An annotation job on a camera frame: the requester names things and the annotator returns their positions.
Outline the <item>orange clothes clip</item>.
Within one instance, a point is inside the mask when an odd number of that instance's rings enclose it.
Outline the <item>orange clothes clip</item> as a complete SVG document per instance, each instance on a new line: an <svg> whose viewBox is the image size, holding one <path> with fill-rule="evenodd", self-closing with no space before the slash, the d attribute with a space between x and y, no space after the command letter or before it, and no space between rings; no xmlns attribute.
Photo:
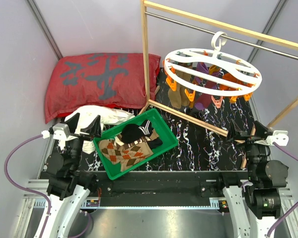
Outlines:
<svg viewBox="0 0 298 238"><path fill-rule="evenodd" d="M222 103L223 103L223 96L220 96L218 99L216 99L213 95L211 96L211 100L213 102L213 104L215 105L215 107L217 109L220 109L222 107Z"/></svg>

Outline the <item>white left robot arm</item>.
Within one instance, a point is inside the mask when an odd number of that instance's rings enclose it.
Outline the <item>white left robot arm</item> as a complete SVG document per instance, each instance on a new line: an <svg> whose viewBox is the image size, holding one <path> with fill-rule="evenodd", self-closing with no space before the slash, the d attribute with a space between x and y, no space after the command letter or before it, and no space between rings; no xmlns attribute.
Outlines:
<svg viewBox="0 0 298 238"><path fill-rule="evenodd" d="M79 128L79 118L76 113L42 133L43 137L65 141L65 148L47 158L47 214L39 223L36 238L67 238L82 203L97 192L96 175L79 171L78 167L84 142L101 137L101 117L96 116L84 128Z"/></svg>

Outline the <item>white round clip hanger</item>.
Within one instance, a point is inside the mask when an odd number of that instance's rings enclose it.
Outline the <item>white round clip hanger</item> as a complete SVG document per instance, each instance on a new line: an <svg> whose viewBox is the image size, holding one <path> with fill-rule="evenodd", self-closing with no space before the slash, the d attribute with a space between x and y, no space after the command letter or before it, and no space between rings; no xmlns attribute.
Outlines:
<svg viewBox="0 0 298 238"><path fill-rule="evenodd" d="M221 51L227 34L217 32L212 49L186 48L172 51L163 61L166 82L175 91L182 85L194 93L248 99L262 82L259 70L247 61Z"/></svg>

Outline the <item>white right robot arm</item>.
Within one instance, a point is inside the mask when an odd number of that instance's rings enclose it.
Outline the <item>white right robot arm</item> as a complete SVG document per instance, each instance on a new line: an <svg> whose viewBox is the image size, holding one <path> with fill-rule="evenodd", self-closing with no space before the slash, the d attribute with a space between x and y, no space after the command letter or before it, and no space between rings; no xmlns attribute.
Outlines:
<svg viewBox="0 0 298 238"><path fill-rule="evenodd" d="M269 226L281 214L279 188L287 185L288 166L278 160L269 160L270 147L286 146L288 133L270 130L254 122L254 135L242 131L234 120L229 123L227 141L241 141L245 150L247 184L237 176L222 175L216 183L216 192L225 197L236 238L266 238Z"/></svg>

